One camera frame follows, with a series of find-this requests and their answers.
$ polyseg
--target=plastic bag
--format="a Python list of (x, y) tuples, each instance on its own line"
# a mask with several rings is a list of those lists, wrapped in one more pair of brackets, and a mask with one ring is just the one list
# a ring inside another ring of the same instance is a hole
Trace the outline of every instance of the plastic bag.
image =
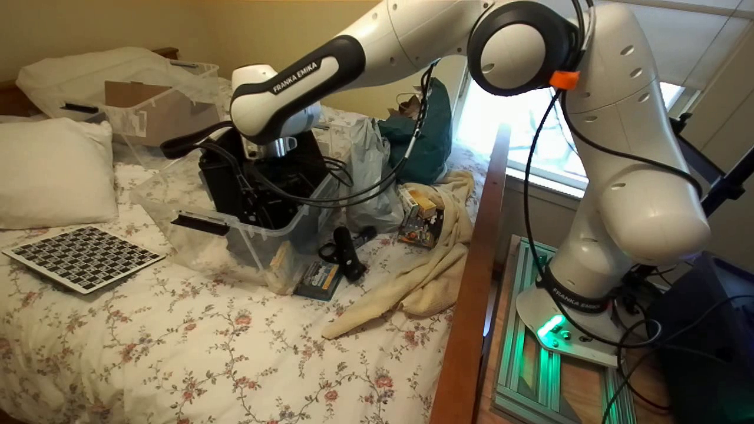
[(350, 195), (371, 195), (364, 204), (345, 209), (349, 227), (375, 227), (376, 232), (395, 232), (402, 222), (402, 201), (395, 185), (378, 185), (388, 177), (391, 145), (378, 134), (376, 124), (369, 119), (355, 120), (349, 129), (350, 141)]

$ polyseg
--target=bed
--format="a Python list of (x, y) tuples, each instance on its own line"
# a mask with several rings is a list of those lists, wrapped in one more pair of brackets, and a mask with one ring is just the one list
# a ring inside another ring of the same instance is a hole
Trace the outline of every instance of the bed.
[[(0, 88), (0, 115), (30, 113), (12, 82)], [(315, 134), (336, 139), (355, 119), (327, 109), (327, 128)], [(455, 307), (426, 319), (391, 312), (336, 340), (322, 340), (322, 328), (415, 252), (395, 237), (378, 233), (358, 251), (369, 274), (333, 301), (211, 278), (170, 258), (75, 298), (1, 255), (0, 410), (18, 421), (474, 421), (501, 230), (503, 132), (492, 159), (456, 149), (450, 164), (474, 174), (474, 233)], [(144, 171), (117, 154), (113, 171), (117, 219), (102, 230), (168, 252), (131, 195)], [(0, 232), (0, 247), (56, 232), (65, 230)]]

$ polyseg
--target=floral bedspread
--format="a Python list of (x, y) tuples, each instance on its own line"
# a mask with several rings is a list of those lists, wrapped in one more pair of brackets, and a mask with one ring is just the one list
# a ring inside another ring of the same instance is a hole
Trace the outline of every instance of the floral bedspread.
[[(117, 165), (117, 222), (102, 230), (168, 252)], [(0, 251), (56, 233), (0, 232)], [(170, 258), (91, 298), (0, 255), (0, 410), (23, 421), (426, 421), (453, 312), (388, 313), (341, 340), (321, 330), (416, 247), (382, 233), (361, 286), (329, 301), (281, 298)]]

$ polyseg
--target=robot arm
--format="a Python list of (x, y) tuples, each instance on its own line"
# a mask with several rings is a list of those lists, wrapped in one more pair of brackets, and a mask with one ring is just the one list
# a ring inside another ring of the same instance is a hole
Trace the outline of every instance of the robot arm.
[(603, 313), (619, 278), (632, 264), (666, 264), (698, 252), (710, 227), (693, 186), (658, 167), (685, 172), (638, 21), (615, 2), (599, 6), (594, 18), (586, 34), (528, 0), (434, 0), (430, 7), (382, 0), (281, 74), (235, 71), (231, 119), (245, 139), (270, 145), (305, 129), (302, 112), (318, 100), (411, 75), (444, 54), (463, 54), (470, 79), (490, 95), (521, 95), (546, 88), (560, 71), (580, 71), (563, 106), (588, 189), (540, 286), (545, 290), (522, 293), (515, 310), (545, 347), (615, 365), (603, 347), (574, 347), (578, 337), (550, 341), (540, 330), (565, 304), (581, 323), (595, 320), (585, 325), (591, 336), (616, 341)]

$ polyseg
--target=white pillow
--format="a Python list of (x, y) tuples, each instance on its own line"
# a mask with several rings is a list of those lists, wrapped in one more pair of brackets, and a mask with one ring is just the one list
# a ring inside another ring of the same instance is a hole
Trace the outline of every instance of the white pillow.
[(113, 129), (71, 119), (0, 126), (0, 230), (115, 217)]

